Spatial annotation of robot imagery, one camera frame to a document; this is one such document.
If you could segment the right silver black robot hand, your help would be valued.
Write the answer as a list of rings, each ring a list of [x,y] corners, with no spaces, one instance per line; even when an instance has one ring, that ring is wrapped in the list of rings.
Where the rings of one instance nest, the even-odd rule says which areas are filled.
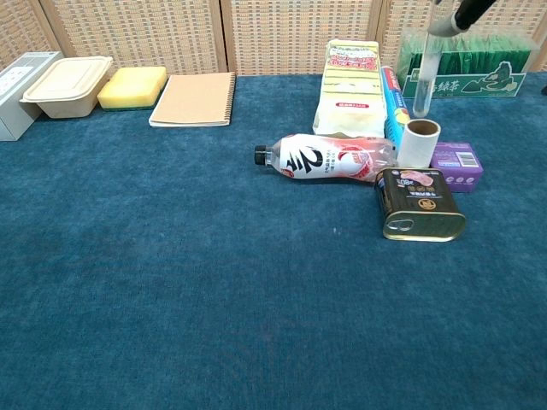
[[[464,0],[459,8],[448,17],[432,22],[427,32],[440,38],[455,37],[466,32],[486,11],[495,0]]]

